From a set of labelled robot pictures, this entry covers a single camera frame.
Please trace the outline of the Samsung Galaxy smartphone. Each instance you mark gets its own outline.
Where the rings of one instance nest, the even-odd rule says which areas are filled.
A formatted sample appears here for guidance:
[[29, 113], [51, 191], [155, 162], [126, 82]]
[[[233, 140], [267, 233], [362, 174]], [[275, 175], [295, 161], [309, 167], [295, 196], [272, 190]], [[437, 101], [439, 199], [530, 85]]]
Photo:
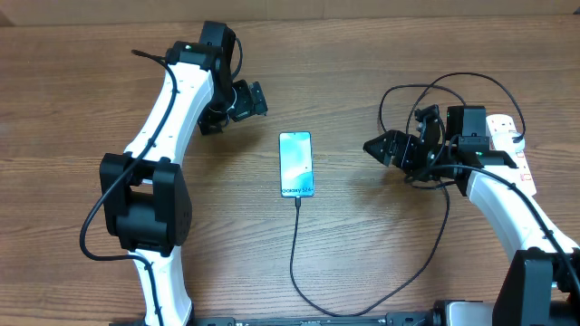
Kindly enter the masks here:
[[314, 160], [309, 131], [279, 135], [279, 162], [282, 197], [314, 195]]

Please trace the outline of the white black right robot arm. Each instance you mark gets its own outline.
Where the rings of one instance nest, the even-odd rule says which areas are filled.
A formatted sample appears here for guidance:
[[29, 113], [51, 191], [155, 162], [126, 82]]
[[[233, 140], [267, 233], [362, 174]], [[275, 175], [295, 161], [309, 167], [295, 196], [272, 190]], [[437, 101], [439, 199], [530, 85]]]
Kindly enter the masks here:
[[418, 134], [389, 130], [363, 149], [394, 165], [408, 183], [451, 184], [478, 208], [510, 266], [494, 303], [441, 300], [427, 312], [389, 313], [389, 325], [576, 325], [579, 245], [537, 201], [523, 136], [506, 115], [482, 106], [451, 106], [441, 127], [437, 106], [416, 110]]

